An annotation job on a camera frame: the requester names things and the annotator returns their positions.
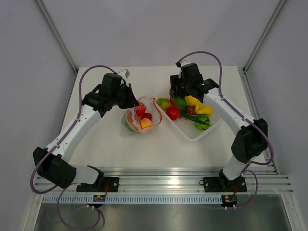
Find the clear zip bag orange zipper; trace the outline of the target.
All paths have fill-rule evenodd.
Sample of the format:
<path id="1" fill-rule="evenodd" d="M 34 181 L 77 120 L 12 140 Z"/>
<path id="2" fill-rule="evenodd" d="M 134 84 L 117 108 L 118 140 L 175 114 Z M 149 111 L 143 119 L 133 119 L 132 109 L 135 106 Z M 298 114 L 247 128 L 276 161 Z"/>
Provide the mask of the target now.
<path id="1" fill-rule="evenodd" d="M 124 138 L 145 135 L 162 122 L 162 113 L 156 105 L 157 97 L 141 97 L 139 106 L 127 109 L 122 116 L 120 134 Z"/>

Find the watermelon slice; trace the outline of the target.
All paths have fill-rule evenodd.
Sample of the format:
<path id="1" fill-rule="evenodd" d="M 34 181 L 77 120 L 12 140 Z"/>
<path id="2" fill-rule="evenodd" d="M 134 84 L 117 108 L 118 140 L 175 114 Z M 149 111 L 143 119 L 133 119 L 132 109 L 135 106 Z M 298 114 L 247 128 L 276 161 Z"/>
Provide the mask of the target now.
<path id="1" fill-rule="evenodd" d="M 122 117 L 123 126 L 130 132 L 140 134 L 140 128 L 137 125 L 137 121 L 133 119 L 133 114 L 130 110 L 127 110 Z"/>

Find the orange green mango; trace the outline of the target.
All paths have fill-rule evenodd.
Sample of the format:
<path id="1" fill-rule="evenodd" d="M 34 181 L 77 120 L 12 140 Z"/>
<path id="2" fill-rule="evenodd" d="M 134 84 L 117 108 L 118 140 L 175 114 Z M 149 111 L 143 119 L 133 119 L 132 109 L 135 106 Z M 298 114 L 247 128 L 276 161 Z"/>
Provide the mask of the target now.
<path id="1" fill-rule="evenodd" d="M 179 109 L 183 109 L 187 106 L 186 100 L 184 97 L 170 97 L 171 104 Z"/>

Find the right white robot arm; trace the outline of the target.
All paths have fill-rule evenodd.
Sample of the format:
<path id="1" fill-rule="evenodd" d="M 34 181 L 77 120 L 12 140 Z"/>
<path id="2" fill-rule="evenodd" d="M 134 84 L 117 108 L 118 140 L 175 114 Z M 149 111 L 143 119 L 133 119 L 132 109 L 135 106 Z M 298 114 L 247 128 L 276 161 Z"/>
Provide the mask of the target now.
<path id="1" fill-rule="evenodd" d="M 229 191 L 235 186 L 248 165 L 268 147 L 268 125 L 264 119 L 247 116 L 226 98 L 214 80 L 203 79 L 196 63 L 177 63 L 177 75 L 170 77 L 172 97 L 192 96 L 210 106 L 227 123 L 235 135 L 231 146 L 232 157 L 218 174 L 218 184 Z"/>

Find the red tomato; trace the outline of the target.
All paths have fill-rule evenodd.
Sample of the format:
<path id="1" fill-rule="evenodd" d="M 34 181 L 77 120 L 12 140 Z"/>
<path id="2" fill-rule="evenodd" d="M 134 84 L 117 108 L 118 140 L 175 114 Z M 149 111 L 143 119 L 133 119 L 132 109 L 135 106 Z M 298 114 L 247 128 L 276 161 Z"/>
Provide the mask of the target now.
<path id="1" fill-rule="evenodd" d="M 139 102 L 139 105 L 135 107 L 136 116 L 142 116 L 146 112 L 146 106 L 144 103 Z"/>

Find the peach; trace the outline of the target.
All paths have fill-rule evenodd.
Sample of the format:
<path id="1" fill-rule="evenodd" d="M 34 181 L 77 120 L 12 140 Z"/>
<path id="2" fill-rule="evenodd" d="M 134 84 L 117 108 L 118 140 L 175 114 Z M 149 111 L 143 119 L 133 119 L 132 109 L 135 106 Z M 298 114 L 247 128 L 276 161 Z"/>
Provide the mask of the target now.
<path id="1" fill-rule="evenodd" d="M 147 133 L 152 129 L 152 121 L 149 119 L 141 119 L 140 120 L 141 125 L 141 133 Z"/>

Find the red strawberry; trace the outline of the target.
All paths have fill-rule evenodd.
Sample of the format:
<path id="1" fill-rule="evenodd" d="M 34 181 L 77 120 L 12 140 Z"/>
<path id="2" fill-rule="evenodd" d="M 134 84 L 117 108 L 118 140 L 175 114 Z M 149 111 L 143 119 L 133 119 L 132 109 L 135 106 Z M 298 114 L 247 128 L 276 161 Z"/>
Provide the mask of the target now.
<path id="1" fill-rule="evenodd" d="M 140 119 L 145 119 L 145 118 L 152 121 L 152 114 L 151 114 L 151 113 L 144 113 L 144 114 L 140 117 Z"/>

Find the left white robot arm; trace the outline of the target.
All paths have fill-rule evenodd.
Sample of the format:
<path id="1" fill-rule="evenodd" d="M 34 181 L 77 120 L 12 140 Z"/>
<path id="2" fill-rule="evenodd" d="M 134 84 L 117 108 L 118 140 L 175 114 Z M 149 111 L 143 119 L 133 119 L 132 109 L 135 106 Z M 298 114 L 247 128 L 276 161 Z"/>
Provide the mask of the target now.
<path id="1" fill-rule="evenodd" d="M 99 169 L 69 162 L 85 135 L 113 106 L 129 109 L 139 104 L 128 77 L 126 69 L 107 73 L 101 84 L 80 100 L 78 112 L 67 127 L 46 148 L 38 147 L 33 152 L 36 174 L 62 189 L 74 183 L 87 184 L 94 192 L 103 188 L 103 173 Z"/>

